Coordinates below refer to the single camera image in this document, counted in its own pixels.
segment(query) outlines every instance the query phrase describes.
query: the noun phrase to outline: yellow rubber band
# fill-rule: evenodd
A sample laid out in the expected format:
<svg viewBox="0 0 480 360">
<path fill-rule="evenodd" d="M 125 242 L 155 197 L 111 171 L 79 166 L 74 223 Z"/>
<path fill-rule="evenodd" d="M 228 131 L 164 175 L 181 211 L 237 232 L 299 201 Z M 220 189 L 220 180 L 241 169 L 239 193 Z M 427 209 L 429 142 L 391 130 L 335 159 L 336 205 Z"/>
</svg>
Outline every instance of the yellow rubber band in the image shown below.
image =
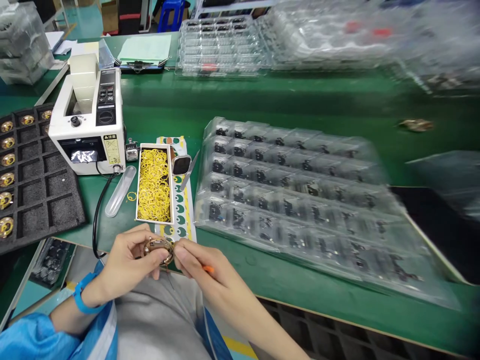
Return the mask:
<svg viewBox="0 0 480 360">
<path fill-rule="evenodd" d="M 130 201 L 135 201 L 137 200 L 137 193 L 134 192 L 134 191 L 130 191 L 127 195 L 126 195 L 126 198 Z"/>
<path fill-rule="evenodd" d="M 164 149 L 144 149 L 141 152 L 137 217 L 170 221 L 169 164 Z"/>
</svg>

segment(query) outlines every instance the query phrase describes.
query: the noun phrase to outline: orange tool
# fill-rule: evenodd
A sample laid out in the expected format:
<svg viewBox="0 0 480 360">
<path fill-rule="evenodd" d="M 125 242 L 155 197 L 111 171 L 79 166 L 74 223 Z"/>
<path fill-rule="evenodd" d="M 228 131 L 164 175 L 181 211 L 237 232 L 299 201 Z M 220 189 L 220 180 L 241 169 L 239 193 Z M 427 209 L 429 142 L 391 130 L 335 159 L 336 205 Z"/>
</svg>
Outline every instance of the orange tool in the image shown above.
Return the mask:
<svg viewBox="0 0 480 360">
<path fill-rule="evenodd" d="M 205 270 L 207 273 L 213 274 L 215 272 L 215 269 L 211 266 L 202 266 L 203 270 Z"/>
</svg>

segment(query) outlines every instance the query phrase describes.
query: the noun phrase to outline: black foam tray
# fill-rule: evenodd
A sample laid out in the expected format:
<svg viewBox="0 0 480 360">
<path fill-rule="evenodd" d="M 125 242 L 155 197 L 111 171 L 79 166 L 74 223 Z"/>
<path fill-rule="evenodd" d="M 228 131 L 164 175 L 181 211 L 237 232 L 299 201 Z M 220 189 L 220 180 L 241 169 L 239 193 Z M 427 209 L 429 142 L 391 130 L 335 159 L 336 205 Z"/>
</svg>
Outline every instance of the black foam tray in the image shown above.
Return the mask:
<svg viewBox="0 0 480 360">
<path fill-rule="evenodd" d="M 15 154 L 12 165 L 0 164 L 0 177 L 5 173 L 15 175 L 13 184 L 0 187 L 0 193 L 13 195 L 13 204 L 0 210 L 0 219 L 11 217 L 14 226 L 9 236 L 0 238 L 0 254 L 86 222 L 77 175 L 45 131 L 50 119 L 43 120 L 42 113 L 53 107 L 53 103 L 44 104 L 0 118 L 0 126 L 13 122 L 11 131 L 0 132 L 0 144 L 5 138 L 15 139 L 14 146 L 0 147 L 0 161 L 7 154 Z M 20 120 L 25 115 L 33 115 L 34 123 L 22 125 Z"/>
</svg>

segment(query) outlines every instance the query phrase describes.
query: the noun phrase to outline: black cable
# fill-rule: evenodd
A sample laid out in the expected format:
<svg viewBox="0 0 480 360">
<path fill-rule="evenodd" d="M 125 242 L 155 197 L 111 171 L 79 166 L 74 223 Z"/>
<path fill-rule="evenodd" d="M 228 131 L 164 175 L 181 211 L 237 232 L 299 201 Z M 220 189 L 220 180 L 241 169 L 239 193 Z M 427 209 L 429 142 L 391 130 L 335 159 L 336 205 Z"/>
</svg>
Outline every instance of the black cable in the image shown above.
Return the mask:
<svg viewBox="0 0 480 360">
<path fill-rule="evenodd" d="M 104 174 L 102 174 L 99 170 L 99 162 L 98 161 L 95 161 L 95 167 L 96 167 L 96 171 L 102 175 L 105 179 L 113 179 L 115 177 L 115 174 L 112 174 L 110 176 L 105 176 Z"/>
<path fill-rule="evenodd" d="M 112 182 L 113 178 L 119 175 L 118 173 L 113 173 L 111 176 L 105 176 L 102 174 L 99 170 L 99 163 L 96 161 L 95 162 L 95 167 L 96 171 L 102 175 L 104 178 L 107 179 L 105 186 L 103 187 L 103 190 L 101 191 L 100 197 L 98 198 L 98 202 L 96 204 L 96 209 L 95 209 L 95 215 L 93 216 L 93 227 L 92 227 L 92 234 L 91 234 L 91 248 L 93 249 L 93 254 L 97 259 L 103 258 L 106 253 L 104 252 L 102 255 L 99 255 L 98 252 L 98 245 L 97 245 L 97 220 L 99 218 L 99 211 L 100 211 L 100 205 L 102 204 L 102 200 L 105 196 L 105 193 L 107 192 L 107 189 L 109 188 L 110 183 Z"/>
</svg>

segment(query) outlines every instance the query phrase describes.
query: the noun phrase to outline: warning label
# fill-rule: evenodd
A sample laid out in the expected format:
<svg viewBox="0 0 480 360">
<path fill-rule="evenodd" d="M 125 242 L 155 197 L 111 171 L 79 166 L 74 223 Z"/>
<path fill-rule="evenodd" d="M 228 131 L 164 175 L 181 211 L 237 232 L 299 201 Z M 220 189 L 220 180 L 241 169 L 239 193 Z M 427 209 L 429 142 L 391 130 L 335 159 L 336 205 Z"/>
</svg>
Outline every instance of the warning label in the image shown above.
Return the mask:
<svg viewBox="0 0 480 360">
<path fill-rule="evenodd" d="M 104 135 L 103 142 L 105 143 L 106 154 L 110 164 L 120 163 L 119 142 L 117 135 Z"/>
</svg>

